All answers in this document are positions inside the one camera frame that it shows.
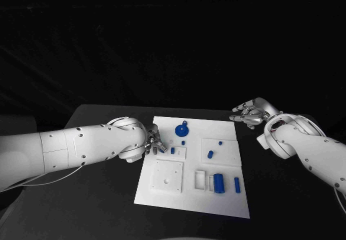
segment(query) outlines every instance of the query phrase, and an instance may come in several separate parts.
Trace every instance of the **white platform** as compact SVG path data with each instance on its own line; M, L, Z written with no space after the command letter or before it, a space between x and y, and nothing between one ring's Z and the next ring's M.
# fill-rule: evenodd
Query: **white platform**
M179 137L175 130L176 126L184 123L184 120L188 121L189 134L186 137ZM156 116L153 123L159 126L168 152L158 155L150 153L145 157L135 203L250 218L240 148L235 148L238 142L234 142L237 141L234 122ZM214 152L215 159L212 159L215 161L212 163L204 162L204 151L210 149L208 145L202 147L204 141L215 141L218 143L218 145L210 146L211 148L220 147ZM175 147L175 154L171 152L171 147ZM186 148L185 159L181 156L175 156L179 148ZM158 173L161 172L158 171L158 160L161 160L161 163L169 161L163 164L166 165L163 169L168 169L168 173L162 173L162 175ZM172 162L182 163L182 182L179 181L179 175L175 175L179 174L176 173L178 165ZM205 190L195 189L197 171L205 171ZM214 174L224 175L225 193L223 194L210 191L210 189L214 189L214 187L210 188L210 182L214 183L210 176ZM235 190L235 177L240 178L241 193L237 193ZM161 189L153 187L153 183L161 184Z

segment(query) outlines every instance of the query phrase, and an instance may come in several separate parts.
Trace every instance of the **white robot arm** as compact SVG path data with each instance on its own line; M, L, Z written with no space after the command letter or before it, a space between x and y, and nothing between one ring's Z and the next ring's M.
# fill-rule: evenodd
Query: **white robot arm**
M346 194L346 145L326 137L319 126L303 116L286 114L261 97L233 109L235 122L256 125L267 122L264 134L257 138L264 149L287 159L297 154L306 169Z
M0 136L0 192L19 181L114 158L133 163L166 151L156 124L146 129L137 119L122 117L109 124Z

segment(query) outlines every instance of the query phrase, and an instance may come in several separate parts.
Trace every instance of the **small blue part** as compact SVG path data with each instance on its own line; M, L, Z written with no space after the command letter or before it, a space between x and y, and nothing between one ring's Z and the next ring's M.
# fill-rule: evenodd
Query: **small blue part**
M214 152L214 151L210 151L210 153L208 153L208 158L210 158L210 159L214 157L214 154L215 154L215 152Z
M235 192L240 194L241 193L241 184L240 184L240 178L234 178L234 183L235 183Z
M188 122L184 121L182 122L182 125L178 125L176 128L175 128L175 134L179 136L179 137L185 137L188 134L189 134L189 128L188 128Z
M214 191L218 194L225 193L224 176L220 173L214 174Z

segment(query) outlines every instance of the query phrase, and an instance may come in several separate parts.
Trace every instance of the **table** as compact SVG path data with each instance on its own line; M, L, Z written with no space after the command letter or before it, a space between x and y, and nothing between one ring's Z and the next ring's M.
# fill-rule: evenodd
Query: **table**
M106 124L126 116L148 125L155 116L228 121L231 114L223 110L83 105L65 128ZM54 184L26 187L0 239L230 239L274 232L287 236L293 230L308 232L319 226L319 233L335 229L345 224L345 216L334 189L308 172L296 156L283 160L263 149L257 142L263 129L259 126L251 131L244 123L235 124L251 219L135 204L143 159L127 163L116 157L87 165ZM54 172L32 183L54 181L74 170Z

